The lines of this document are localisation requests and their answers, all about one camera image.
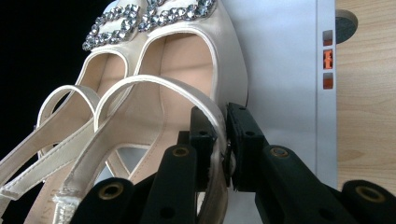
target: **black bracket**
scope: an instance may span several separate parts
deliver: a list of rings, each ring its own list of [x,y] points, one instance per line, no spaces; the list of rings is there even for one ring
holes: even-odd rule
[[[363,180],[346,182],[341,192],[325,186],[292,150],[269,145],[244,106],[228,104],[226,126],[225,177],[235,190],[256,192],[262,222],[396,223],[391,193]],[[136,185],[118,178],[97,184],[72,223],[196,223],[196,195],[205,191],[215,140],[195,107],[191,129],[165,151],[157,174]]]

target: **screw hole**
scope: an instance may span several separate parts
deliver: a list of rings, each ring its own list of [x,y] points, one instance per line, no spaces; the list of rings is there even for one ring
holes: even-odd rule
[[[319,209],[319,214],[320,214],[321,217],[323,217],[326,220],[335,221],[334,213],[329,211],[329,210],[327,210],[327,209],[320,208]]]
[[[280,147],[273,147],[271,148],[271,154],[276,157],[288,157],[289,152],[283,148]]]
[[[170,219],[175,216],[175,209],[171,207],[165,207],[161,209],[160,215],[163,218]]]
[[[184,157],[189,154],[189,151],[184,147],[177,147],[177,148],[173,149],[172,153],[176,157]]]
[[[99,190],[99,198],[111,200],[117,198],[123,192],[123,185],[120,182],[110,183]]]
[[[385,196],[376,189],[365,186],[356,187],[356,192],[365,200],[372,203],[382,203],[385,201]]]
[[[255,133],[254,132],[245,132],[245,134],[247,134],[249,136],[253,136]]]

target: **pair of shoes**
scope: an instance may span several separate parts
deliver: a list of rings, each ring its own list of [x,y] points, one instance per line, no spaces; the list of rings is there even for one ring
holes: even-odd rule
[[[142,45],[137,63],[128,66],[135,66],[134,75],[139,75],[127,77],[116,84],[111,82],[112,87],[108,91],[95,89],[99,95],[102,92],[105,94],[94,112],[94,134],[85,139],[84,146],[79,148],[78,159],[68,163],[66,175],[59,177],[59,172],[52,174],[53,163],[59,162],[47,162],[41,165],[43,169],[38,169],[41,176],[45,173],[62,183],[59,191],[52,192],[57,203],[54,223],[70,220],[107,159],[111,159],[107,160],[107,165],[113,175],[127,177],[133,183],[155,173],[163,152],[176,143],[178,132],[189,129],[193,105],[204,111],[218,136],[199,220],[201,223],[220,223],[224,217],[227,190],[221,167],[221,154],[226,147],[223,116],[228,102],[243,105],[248,94],[242,52],[227,12],[220,0],[153,1],[142,16],[138,29],[147,34],[144,35],[147,41]],[[96,43],[91,40],[91,36],[87,37],[84,48],[89,49],[89,43]],[[102,65],[97,72],[106,70],[103,69],[101,56],[97,58],[97,66]],[[63,141],[57,147],[69,145],[70,141]],[[147,149],[132,172],[116,151],[120,147]],[[51,154],[54,149],[40,158],[43,164],[55,157],[53,155],[56,153]],[[0,193],[8,199],[18,199],[6,194],[10,189],[15,189],[15,185],[12,188],[3,186]],[[41,201],[46,203],[50,196],[51,193],[43,195]],[[46,211],[45,203],[35,210]]]

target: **ivory sandal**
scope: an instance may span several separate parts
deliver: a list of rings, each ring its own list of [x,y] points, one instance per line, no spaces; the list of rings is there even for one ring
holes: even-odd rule
[[[220,0],[154,0],[138,25],[148,34],[137,74],[171,77],[202,91],[226,113],[245,105],[248,74],[233,24]],[[120,153],[107,162],[111,173],[131,171]]]
[[[113,100],[132,85],[119,107],[112,110]],[[221,152],[227,145],[223,115],[212,100],[194,87],[170,77],[148,75],[123,79],[101,99],[94,118],[95,136],[54,197],[57,203],[54,223],[71,220],[105,166],[106,158],[119,147],[149,146],[130,176],[132,182],[155,173],[164,151],[177,142],[178,132],[189,129],[188,117],[194,105],[208,117],[217,135],[200,223],[221,223],[227,206],[227,187],[221,166]]]
[[[114,83],[135,74],[140,50],[147,39],[136,35],[135,27],[139,9],[146,5],[145,0],[120,0],[115,8],[97,18],[83,44],[92,53],[78,77],[80,86],[61,87],[52,93],[39,112],[37,128],[0,161],[0,216],[10,200],[18,200],[45,179],[25,223],[52,222],[54,203],[49,199],[63,183],[70,162],[93,136],[92,112],[99,98]],[[60,97],[70,91],[53,112]],[[37,152],[39,161],[7,183]]]
[[[137,64],[137,73],[158,76],[149,79],[176,79],[174,81],[183,87],[193,86],[200,95],[210,97],[210,104],[218,105],[222,115],[225,115],[228,102],[244,105],[248,96],[247,71],[233,25],[221,1],[150,2],[138,26],[139,31],[147,32],[148,41]],[[109,151],[120,147],[147,149],[132,172],[127,169],[120,153],[111,154],[112,160],[107,161],[113,175],[137,183],[157,171],[163,152],[176,143],[178,132],[189,129],[192,104],[183,102],[177,93],[164,87],[145,85],[149,87],[144,89],[137,85],[126,93],[126,98],[117,109],[110,110],[106,120],[102,119],[107,115],[107,110],[103,112],[106,107],[101,104],[98,107],[97,114],[100,115],[95,122],[98,120],[98,125],[103,122],[103,127],[95,127],[95,139],[85,149],[90,156],[83,155],[78,159],[73,173],[56,194],[56,220],[67,222],[73,216],[103,168]],[[96,154],[95,151],[93,155],[90,152],[99,147],[106,153]],[[224,152],[225,145],[220,148],[216,152],[219,154],[212,156],[211,180],[200,212],[201,223],[220,223],[225,214],[226,187],[219,167],[220,152]],[[93,161],[99,161],[97,167]]]

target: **metal screw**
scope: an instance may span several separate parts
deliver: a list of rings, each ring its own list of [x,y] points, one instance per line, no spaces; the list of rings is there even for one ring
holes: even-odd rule
[[[123,185],[120,182],[113,182],[103,186],[98,194],[103,200],[112,200],[120,196],[123,192]]]
[[[288,157],[289,156],[289,152],[281,147],[271,148],[271,154],[273,154],[276,157]]]
[[[177,148],[173,149],[172,153],[176,157],[184,157],[184,156],[189,155],[189,150],[186,149],[185,147],[177,147]]]
[[[357,186],[355,190],[363,199],[372,203],[382,203],[386,200],[385,196],[376,189],[366,186]]]

